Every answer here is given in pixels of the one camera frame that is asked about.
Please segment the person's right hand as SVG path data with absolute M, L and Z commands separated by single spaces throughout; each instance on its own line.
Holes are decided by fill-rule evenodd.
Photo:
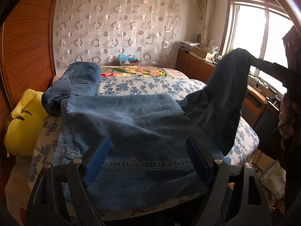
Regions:
M 279 114 L 278 128 L 284 139 L 289 139 L 294 134 L 294 117 L 298 110 L 298 105 L 293 103 L 288 93 L 284 94 Z

